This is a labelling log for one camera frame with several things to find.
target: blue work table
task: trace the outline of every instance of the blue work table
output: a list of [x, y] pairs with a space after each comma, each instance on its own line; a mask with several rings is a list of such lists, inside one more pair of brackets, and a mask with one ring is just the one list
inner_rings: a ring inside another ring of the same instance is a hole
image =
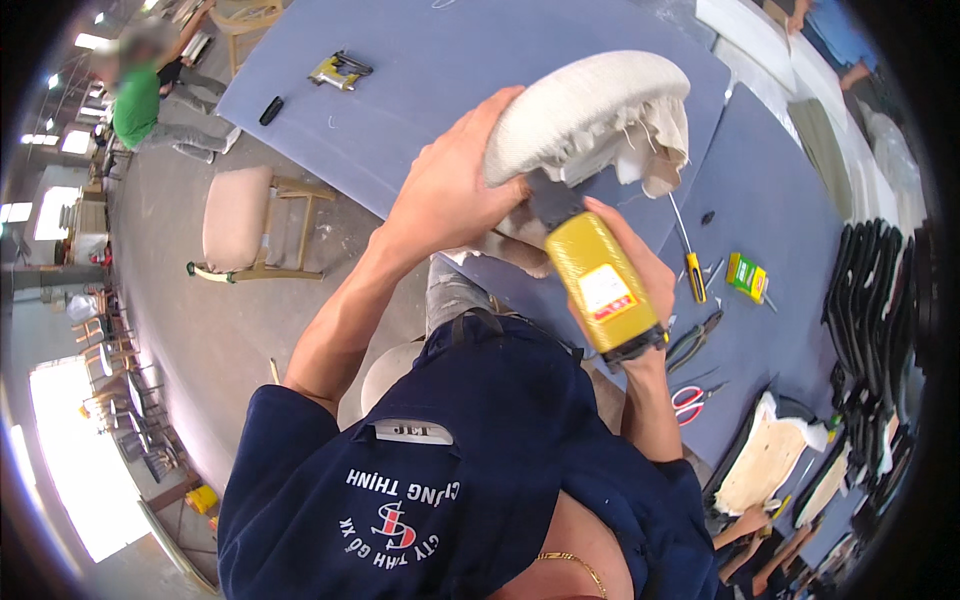
[[[356, 91], [307, 81], [343, 48], [374, 69]], [[690, 79], [690, 164], [674, 194], [683, 205], [723, 110], [730, 69], [674, 25], [623, 0], [598, 0], [589, 10], [575, 0], [459, 1], [442, 9], [431, 8], [430, 0], [300, 0], [260, 40], [217, 110], [386, 218], [420, 148], [483, 99], [505, 85], [531, 84], [575, 60], [621, 49], [665, 56]], [[275, 96], [285, 106], [263, 127], [258, 119]], [[608, 169], [584, 189], [619, 206], [652, 248], [669, 235], [669, 203], [649, 200], [639, 183], [619, 185]], [[586, 344], [556, 276], [533, 280], [488, 257], [468, 258], [461, 270], [559, 338]]]
[[[716, 213], [712, 222], [701, 226], [711, 210]], [[769, 296], [779, 311], [734, 290], [725, 283], [725, 273], [713, 281], [706, 304], [693, 301], [686, 278], [677, 286], [675, 336], [716, 311], [714, 298], [721, 299], [724, 311], [703, 349], [668, 377], [678, 382], [720, 367], [697, 384], [709, 388], [729, 381], [681, 429], [684, 443], [716, 468], [754, 409], [753, 400], [775, 378], [782, 395], [799, 400], [821, 419], [832, 414], [829, 374], [837, 356], [820, 316], [843, 223], [804, 151], [743, 84], [733, 89], [681, 214], [702, 267], [741, 252], [767, 271]], [[670, 236], [660, 259], [676, 273], [684, 267], [678, 235]], [[830, 448], [808, 448], [779, 497], [793, 491], [815, 458], [801, 492]], [[852, 492], [834, 498], [820, 533], [801, 551], [808, 564], [818, 564], [849, 529], [859, 497]], [[793, 535], [792, 513], [793, 507], [787, 507], [775, 522], [788, 538]]]
[[[374, 68], [356, 91], [307, 81], [342, 49]], [[840, 220], [803, 152], [748, 89], [738, 86], [724, 110], [730, 70], [703, 43], [624, 0], [597, 0], [589, 10], [575, 0], [460, 0], [441, 9], [430, 0], [299, 0], [246, 59], [218, 112], [386, 218], [420, 148], [467, 110], [499, 87], [531, 84], [572, 61], [618, 49], [660, 54], [690, 79], [684, 103], [690, 164], [674, 197], [691, 242], [704, 266], [730, 252], [759, 262], [770, 273], [780, 310], [775, 315], [754, 305], [720, 275], [710, 291], [723, 299], [726, 316], [696, 358], [671, 377], [720, 366], [702, 383], [731, 381], [682, 430], [684, 442], [715, 467], [756, 394], [778, 373], [783, 392], [828, 416], [827, 375], [835, 356], [819, 316]], [[275, 96], [285, 106], [263, 127], [258, 118]], [[619, 185], [612, 169], [580, 189], [616, 206], [681, 271], [667, 199], [646, 198], [638, 183]], [[701, 228], [708, 210], [716, 217]], [[586, 344], [555, 275], [532, 279], [486, 256], [470, 257], [459, 269], [557, 337]], [[674, 335], [715, 309], [713, 298], [694, 304], [682, 281]], [[622, 374], [612, 379], [625, 386]]]

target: yellow spool of thread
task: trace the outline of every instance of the yellow spool of thread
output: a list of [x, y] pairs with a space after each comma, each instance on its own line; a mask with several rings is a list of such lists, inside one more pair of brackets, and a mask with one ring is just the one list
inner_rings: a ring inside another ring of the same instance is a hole
[[201, 515], [205, 515], [208, 510], [213, 508], [217, 501], [217, 493], [207, 484], [203, 484], [196, 490], [186, 493], [187, 505]]

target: hand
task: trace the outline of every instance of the hand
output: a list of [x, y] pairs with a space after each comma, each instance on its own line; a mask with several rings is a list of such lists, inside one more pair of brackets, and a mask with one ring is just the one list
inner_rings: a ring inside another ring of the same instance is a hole
[[[634, 233], [630, 224], [616, 208], [607, 206], [590, 197], [584, 198], [584, 205], [587, 210], [600, 217], [613, 237], [616, 238], [630, 263], [634, 265], [636, 274], [640, 276], [640, 281], [647, 291], [654, 313], [660, 319], [663, 328], [666, 328], [667, 322], [670, 320], [670, 313], [673, 311], [673, 289], [677, 282], [673, 271], [663, 264], [663, 261], [650, 250], [639, 235]], [[571, 312], [579, 318], [576, 310], [571, 310]]]
[[744, 511], [743, 515], [731, 527], [735, 528], [737, 534], [746, 536], [769, 524], [770, 516], [763, 510], [763, 505], [756, 504]]
[[463, 246], [493, 229], [523, 200], [520, 176], [494, 189], [483, 182], [487, 138], [522, 91], [522, 85], [504, 87], [420, 151], [380, 234], [392, 249], [419, 262]]
[[747, 549], [750, 552], [751, 556], [753, 556], [757, 552], [757, 550], [759, 549], [762, 543], [763, 543], [763, 536], [759, 533], [754, 533], [753, 536], [750, 538], [750, 545], [747, 546]]
[[790, 18], [786, 20], [786, 32], [788, 36], [796, 34], [803, 28], [804, 16], [798, 12], [794, 12], [792, 15], [790, 15]]

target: scissors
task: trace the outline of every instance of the scissors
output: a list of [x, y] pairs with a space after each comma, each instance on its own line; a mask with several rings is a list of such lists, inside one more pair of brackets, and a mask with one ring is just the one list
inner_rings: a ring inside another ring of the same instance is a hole
[[673, 404], [673, 411], [679, 417], [684, 413], [693, 411], [693, 414], [689, 417], [680, 421], [680, 427], [690, 423], [692, 420], [697, 418], [697, 415], [700, 414], [700, 411], [704, 410], [704, 404], [707, 400], [723, 389], [725, 385], [730, 383], [729, 381], [724, 381], [715, 388], [709, 390], [704, 390], [701, 387], [695, 385], [688, 385], [685, 388], [677, 390], [677, 392], [670, 398], [670, 402]]

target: window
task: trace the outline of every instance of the window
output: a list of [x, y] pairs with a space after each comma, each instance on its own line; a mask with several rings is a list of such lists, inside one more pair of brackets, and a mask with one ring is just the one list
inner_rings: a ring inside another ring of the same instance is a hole
[[74, 40], [73, 45], [80, 46], [81, 48], [89, 48], [90, 50], [96, 50], [100, 46], [109, 44], [110, 40], [105, 37], [92, 36], [90, 34], [80, 34], [77, 36], [77, 39]]
[[27, 133], [26, 135], [20, 136], [21, 144], [43, 144], [44, 146], [53, 146], [59, 140], [59, 135], [41, 135], [39, 133], [37, 135], [30, 135]]
[[34, 203], [13, 203], [0, 206], [0, 223], [23, 223], [30, 218]]
[[85, 155], [86, 148], [89, 145], [90, 132], [73, 131], [68, 133], [63, 139], [63, 145], [60, 146], [60, 149], [75, 155]]
[[82, 356], [37, 366], [30, 395], [43, 458], [90, 559], [98, 563], [150, 533], [113, 438], [97, 435], [78, 410], [93, 396]]
[[61, 240], [67, 230], [60, 227], [60, 209], [72, 206], [80, 198], [79, 187], [51, 187], [43, 195], [40, 212], [36, 216], [35, 240]]

